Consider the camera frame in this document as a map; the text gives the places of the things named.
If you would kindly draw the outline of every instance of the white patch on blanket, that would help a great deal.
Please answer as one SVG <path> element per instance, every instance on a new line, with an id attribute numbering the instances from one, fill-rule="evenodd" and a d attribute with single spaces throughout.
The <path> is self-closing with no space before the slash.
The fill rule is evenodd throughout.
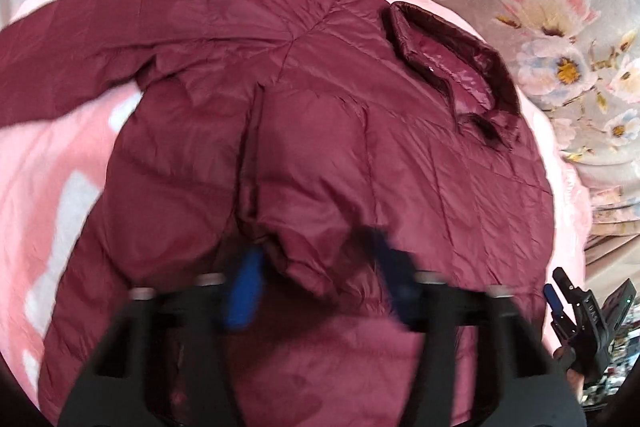
<path id="1" fill-rule="evenodd" d="M 40 376 L 40 364 L 35 357 L 26 349 L 22 352 L 22 365 L 24 372 L 27 374 L 29 383 L 34 391 L 38 390 L 38 377 Z"/>
<path id="2" fill-rule="evenodd" d="M 120 102 L 113 111 L 111 111 L 109 127 L 113 129 L 114 133 L 117 134 L 121 131 L 126 121 L 129 120 L 131 114 L 138 107 L 140 100 L 142 100 L 142 93 L 137 92 L 132 94 L 127 100 L 124 100 L 124 102 Z"/>
<path id="3" fill-rule="evenodd" d="M 47 270 L 36 280 L 25 301 L 24 313 L 43 338 L 49 328 L 58 283 L 100 192 L 80 171 L 73 171 L 62 189 Z"/>

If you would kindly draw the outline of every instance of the pink and white blanket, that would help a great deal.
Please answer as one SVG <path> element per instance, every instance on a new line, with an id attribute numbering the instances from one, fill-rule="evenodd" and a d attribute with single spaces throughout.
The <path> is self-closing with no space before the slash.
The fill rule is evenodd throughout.
<path id="1" fill-rule="evenodd" d="M 17 16 L 50 1 L 26 0 Z M 431 0 L 404 1 L 475 33 Z M 117 133 L 140 98 L 130 83 L 59 120 L 0 130 L 0 351 L 36 404 L 43 338 L 59 279 L 104 187 Z M 584 284 L 583 246 L 591 219 L 587 191 L 561 160 L 544 114 L 520 98 L 554 194 L 556 238 L 549 272 L 563 266 L 572 280 Z M 557 346 L 548 324 L 545 339 L 550 348 Z"/>

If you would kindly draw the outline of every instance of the white flower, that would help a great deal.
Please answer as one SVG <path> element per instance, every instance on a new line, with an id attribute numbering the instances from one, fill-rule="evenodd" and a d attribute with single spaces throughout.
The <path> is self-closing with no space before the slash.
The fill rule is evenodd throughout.
<path id="1" fill-rule="evenodd" d="M 501 0 L 521 26 L 539 36 L 574 37 L 600 16 L 590 0 Z"/>
<path id="2" fill-rule="evenodd" d="M 554 128 L 556 141 L 558 142 L 560 150 L 568 149 L 575 138 L 575 127 L 571 124 L 572 121 L 568 118 L 551 119 L 551 125 Z"/>
<path id="3" fill-rule="evenodd" d="M 618 73 L 607 89 L 625 102 L 640 102 L 640 58 L 630 60 L 625 55 Z"/>
<path id="4" fill-rule="evenodd" d="M 598 79 L 578 48 L 560 37 L 526 42 L 516 59 L 516 79 L 524 93 L 553 106 L 591 89 Z"/>
<path id="5" fill-rule="evenodd" d="M 640 118 L 638 111 L 627 109 L 624 113 L 609 120 L 604 126 L 607 139 L 612 145 L 626 145 L 635 140 L 640 133 Z"/>

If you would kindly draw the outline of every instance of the maroon jacket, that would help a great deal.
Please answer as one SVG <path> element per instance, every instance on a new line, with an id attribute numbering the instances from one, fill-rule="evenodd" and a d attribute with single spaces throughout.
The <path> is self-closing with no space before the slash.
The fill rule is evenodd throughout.
<path id="1" fill-rule="evenodd" d="M 384 0 L 60 0 L 0 34 L 0 125 L 132 77 L 145 96 L 45 339 L 53 422 L 129 288 L 188 285 L 238 238 L 286 275 L 229 341 L 250 427 L 396 424 L 419 339 L 389 316 L 362 225 L 455 285 L 513 287 L 542 323 L 552 196 L 507 69 L 473 36 Z"/>

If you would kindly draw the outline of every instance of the bed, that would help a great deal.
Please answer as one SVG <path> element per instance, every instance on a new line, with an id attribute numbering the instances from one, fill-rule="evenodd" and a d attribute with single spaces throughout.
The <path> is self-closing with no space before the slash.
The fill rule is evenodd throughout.
<path id="1" fill-rule="evenodd" d="M 51 0 L 0 0 L 0 26 Z M 430 0 L 423 6 L 472 33 L 455 13 Z M 58 280 L 87 213 L 104 185 L 106 165 L 118 131 L 140 101 L 133 84 L 107 93 L 54 122 L 0 130 L 0 352 L 29 399 L 38 404 L 42 339 Z M 587 190 L 559 154 L 546 116 L 525 97 L 522 110 L 535 133 L 554 194 L 556 238 L 549 275 L 564 267 L 584 285 L 584 244 L 590 228 Z M 550 328 L 545 342 L 558 341 Z"/>

